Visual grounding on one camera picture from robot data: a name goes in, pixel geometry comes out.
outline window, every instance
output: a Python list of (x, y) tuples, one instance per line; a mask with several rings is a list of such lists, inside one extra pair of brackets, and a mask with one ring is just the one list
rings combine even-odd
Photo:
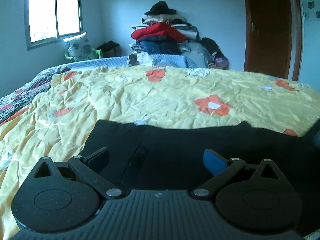
[(80, 0), (26, 0), (28, 49), (80, 34), (80, 11)]

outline patterned blanket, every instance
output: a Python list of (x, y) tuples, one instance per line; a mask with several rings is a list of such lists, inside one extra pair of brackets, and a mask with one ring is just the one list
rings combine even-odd
[(37, 94), (47, 92), (55, 74), (70, 70), (67, 66), (58, 66), (41, 71), (31, 82), (0, 99), (0, 123), (29, 104)]

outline ribbed plastic surface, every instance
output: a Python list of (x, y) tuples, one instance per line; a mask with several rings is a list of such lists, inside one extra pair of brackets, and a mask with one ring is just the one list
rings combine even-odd
[(259, 236), (233, 228), (209, 201), (195, 200), (186, 191), (132, 190), (120, 200), (109, 200), (86, 225), (59, 234), (20, 231), (14, 240), (302, 240), (289, 231)]

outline black bag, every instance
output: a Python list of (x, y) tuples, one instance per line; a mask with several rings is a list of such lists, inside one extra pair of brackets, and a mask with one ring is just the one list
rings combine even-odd
[(97, 49), (102, 50), (103, 57), (119, 57), (121, 56), (121, 49), (118, 43), (109, 41), (100, 45)]

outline blanket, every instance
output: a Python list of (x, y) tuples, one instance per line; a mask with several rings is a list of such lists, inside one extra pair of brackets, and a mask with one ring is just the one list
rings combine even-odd
[(47, 68), (23, 87), (8, 96), (0, 98), (0, 123), (30, 103), (37, 94), (47, 92), (53, 75), (61, 74), (68, 70), (70, 68), (67, 66)]
[(11, 201), (39, 158), (79, 154), (99, 119), (174, 129), (247, 121), (301, 136), (319, 117), (313, 88), (258, 73), (134, 66), (55, 75), (0, 126), (0, 234), (17, 232)]

